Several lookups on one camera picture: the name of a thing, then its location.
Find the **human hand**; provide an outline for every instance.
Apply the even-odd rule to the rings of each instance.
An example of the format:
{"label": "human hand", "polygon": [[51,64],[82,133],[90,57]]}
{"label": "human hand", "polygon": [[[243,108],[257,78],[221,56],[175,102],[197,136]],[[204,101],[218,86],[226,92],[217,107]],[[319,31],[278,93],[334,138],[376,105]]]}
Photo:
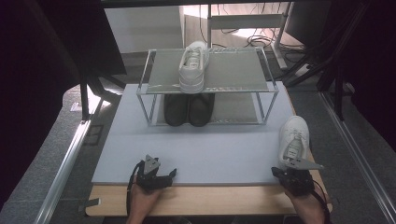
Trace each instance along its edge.
{"label": "human hand", "polygon": [[[323,199],[324,202],[328,202],[330,200],[327,194],[323,195],[323,192],[317,185],[315,185],[315,192]],[[285,193],[290,198],[294,209],[305,224],[324,223],[325,214],[323,208],[321,207],[320,202],[312,194],[295,197],[286,189]]]}
{"label": "human hand", "polygon": [[131,210],[127,220],[127,224],[140,224],[149,214],[163,192],[162,189],[146,191],[137,184],[133,184],[131,192]]}

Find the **black cable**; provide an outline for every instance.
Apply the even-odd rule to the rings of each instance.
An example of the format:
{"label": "black cable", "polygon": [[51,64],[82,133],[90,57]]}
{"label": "black cable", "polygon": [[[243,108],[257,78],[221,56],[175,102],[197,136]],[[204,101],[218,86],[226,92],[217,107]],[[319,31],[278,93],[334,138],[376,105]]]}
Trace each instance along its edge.
{"label": "black cable", "polygon": [[285,53],[285,59],[286,59],[288,62],[297,63],[297,62],[299,62],[300,60],[294,61],[294,60],[290,59],[290,58],[288,57],[288,55],[291,55],[291,54],[305,54],[305,53],[304,53],[304,52],[288,52],[288,53]]}
{"label": "black cable", "polygon": [[324,190],[323,190],[322,186],[321,186],[316,180],[314,180],[314,183],[317,184],[318,187],[320,188],[320,190],[321,190],[321,192],[322,192],[322,194],[323,194],[323,200],[324,200],[324,202],[327,204],[326,195],[325,195],[325,193],[324,193]]}
{"label": "black cable", "polygon": [[[265,3],[262,5],[262,13],[264,12],[264,10],[265,10]],[[269,46],[270,44],[271,44],[271,42],[272,42],[272,40],[273,40],[273,38],[269,38],[269,37],[267,37],[267,36],[263,36],[262,35],[262,31],[260,32],[260,35],[256,35],[256,32],[257,32],[257,28],[254,30],[254,33],[253,33],[253,35],[251,35],[251,36],[249,36],[248,38],[247,38],[247,44],[243,47],[243,48],[246,48],[246,47],[248,47],[248,46],[251,46],[251,47],[258,47],[258,46],[256,46],[256,45],[254,45],[253,43],[263,43],[264,44],[264,46],[262,46],[262,47],[267,47],[267,46]]]}
{"label": "black cable", "polygon": [[[255,6],[254,8],[256,8],[258,5],[259,5],[259,4],[258,4],[258,3],[256,3],[256,6]],[[250,14],[252,14],[252,13],[253,13],[253,10],[254,10],[254,8],[253,8],[253,9],[251,9],[251,11],[250,11]]]}
{"label": "black cable", "polygon": [[287,44],[282,44],[282,43],[281,43],[280,45],[283,45],[283,46],[286,46],[286,47],[301,47],[301,48],[304,47],[303,44],[301,44],[301,45],[287,45]]}
{"label": "black cable", "polygon": [[331,43],[336,39],[336,37],[340,34],[340,32],[347,26],[347,22],[350,21],[351,17],[354,15],[354,9],[351,9],[345,17],[342,19],[342,21],[335,27],[335,29],[332,30],[332,32],[323,40],[321,41],[318,45],[310,48],[310,49],[288,49],[286,48],[287,45],[279,45],[282,50],[287,50],[288,52],[304,52],[305,55],[304,57],[296,62],[296,64],[286,71],[283,75],[277,77],[280,78],[282,81],[289,80],[291,76],[293,75],[292,71],[294,71],[297,67],[301,66],[304,62],[308,60],[309,57],[312,55],[318,54],[320,50],[325,50],[327,47],[331,45]]}
{"label": "black cable", "polygon": [[[228,12],[225,10],[224,5],[225,5],[225,4],[223,4],[223,10],[224,10],[224,12],[228,15]],[[220,15],[219,4],[218,4],[218,15]],[[224,32],[223,29],[221,29],[221,32],[224,33],[225,35],[227,35],[227,34],[233,33],[233,32],[238,31],[238,30],[239,30],[239,29],[233,29],[233,30],[231,30],[231,31],[225,31],[225,32]]]}
{"label": "black cable", "polygon": [[126,188],[126,213],[129,216],[129,211],[131,210],[131,188],[132,184],[134,183],[134,174],[136,173],[137,168],[144,163],[144,161],[140,161],[134,170],[132,171],[131,177],[129,178],[128,187]]}
{"label": "black cable", "polygon": [[280,2],[279,2],[279,6],[277,7],[277,12],[276,12],[276,14],[279,14],[279,10],[280,10]]}
{"label": "black cable", "polygon": [[202,32],[202,26],[201,26],[201,5],[199,5],[199,29],[201,31],[202,39],[205,41],[205,43],[207,43],[204,37],[204,33]]}
{"label": "black cable", "polygon": [[329,208],[327,207],[327,202],[326,202],[326,197],[323,195],[324,200],[320,195],[317,194],[317,192],[313,189],[311,194],[319,201],[320,206],[322,207],[323,213],[324,213],[324,223],[325,224],[331,224],[330,222],[330,211]]}
{"label": "black cable", "polygon": [[212,44],[212,45],[216,45],[216,46],[219,46],[219,47],[222,47],[222,48],[227,48],[226,46],[224,46],[224,45],[221,45],[221,44]]}

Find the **shoe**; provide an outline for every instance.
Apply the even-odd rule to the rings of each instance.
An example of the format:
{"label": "shoe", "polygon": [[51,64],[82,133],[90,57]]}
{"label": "shoe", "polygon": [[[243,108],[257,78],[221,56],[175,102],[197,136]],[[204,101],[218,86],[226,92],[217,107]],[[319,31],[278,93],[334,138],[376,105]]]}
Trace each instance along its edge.
{"label": "shoe", "polygon": [[165,94],[163,102],[163,114],[165,122],[170,126],[180,126],[187,120],[189,109],[189,95]]}
{"label": "shoe", "polygon": [[292,116],[280,129],[279,168],[285,170],[290,159],[305,159],[309,148],[309,130],[305,120]]}
{"label": "shoe", "polygon": [[178,67],[180,90],[195,94],[204,89],[205,68],[209,62],[209,51],[202,41],[195,41],[186,47]]}
{"label": "shoe", "polygon": [[195,127],[205,126],[212,118],[215,93],[200,93],[190,96],[189,123]]}

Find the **white shoe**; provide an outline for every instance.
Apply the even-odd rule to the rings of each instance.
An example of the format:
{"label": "white shoe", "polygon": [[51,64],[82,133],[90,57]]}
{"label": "white shoe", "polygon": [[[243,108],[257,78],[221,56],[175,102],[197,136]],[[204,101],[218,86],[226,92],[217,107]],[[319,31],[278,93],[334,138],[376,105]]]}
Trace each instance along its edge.
{"label": "white shoe", "polygon": [[305,159],[309,149],[309,130],[305,120],[292,116],[280,129],[279,168],[293,159]]}
{"label": "white shoe", "polygon": [[194,94],[204,89],[205,68],[209,62],[209,51],[202,41],[186,47],[178,67],[180,90]]}

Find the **white platform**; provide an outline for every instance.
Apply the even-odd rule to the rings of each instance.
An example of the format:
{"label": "white platform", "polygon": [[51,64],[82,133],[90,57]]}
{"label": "white platform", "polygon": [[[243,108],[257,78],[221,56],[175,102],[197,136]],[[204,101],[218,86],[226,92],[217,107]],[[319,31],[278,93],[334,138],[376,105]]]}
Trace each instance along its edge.
{"label": "white platform", "polygon": [[[277,183],[271,167],[277,166],[279,129],[293,115],[285,87],[266,125],[148,126],[135,95],[127,85],[92,182],[127,184],[135,165],[149,154],[160,158],[158,175],[177,168],[174,185],[245,186]],[[260,93],[263,109],[272,95]]]}

